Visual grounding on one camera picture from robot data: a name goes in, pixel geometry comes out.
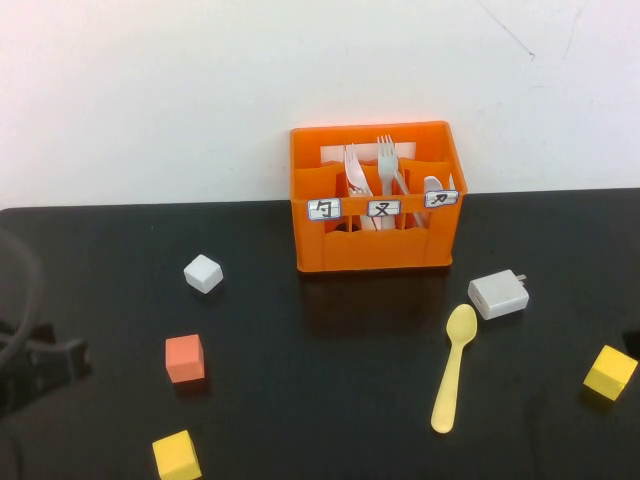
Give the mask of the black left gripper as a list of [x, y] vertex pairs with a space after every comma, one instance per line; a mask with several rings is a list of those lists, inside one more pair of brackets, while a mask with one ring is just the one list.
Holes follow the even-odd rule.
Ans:
[[23, 349], [1, 368], [1, 414], [14, 413], [67, 379], [76, 383], [91, 372], [86, 340], [70, 340], [62, 348], [53, 326], [39, 324]]

